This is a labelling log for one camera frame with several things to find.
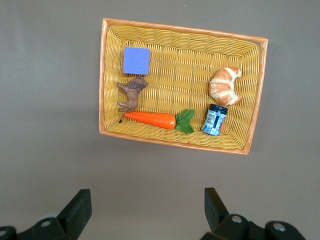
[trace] bread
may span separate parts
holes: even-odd
[[[236,67],[220,69],[210,82],[209,93],[221,106],[237,104],[242,97],[236,95],[234,82],[242,76],[242,72]]]

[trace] carrot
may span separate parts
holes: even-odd
[[[176,126],[176,116],[171,113],[132,111],[125,113],[124,116],[163,129],[174,129]]]
[[[194,130],[190,126],[190,121],[194,114],[194,110],[186,109],[176,116],[170,113],[142,111],[126,112],[124,116],[136,120],[140,123],[154,125],[163,129],[176,128],[179,131],[184,131],[184,133],[190,134],[194,132]]]

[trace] blue square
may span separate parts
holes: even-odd
[[[123,72],[125,74],[147,75],[149,73],[150,49],[124,47]]]

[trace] small container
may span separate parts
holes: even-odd
[[[219,136],[220,128],[227,116],[228,108],[216,104],[210,104],[202,131],[206,134]]]

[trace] gray table surface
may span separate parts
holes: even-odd
[[[197,240],[215,187],[259,226],[319,239],[319,13],[318,0],[0,0],[0,226],[23,231],[89,188],[81,240]],[[268,38],[249,155],[99,134],[106,17]]]

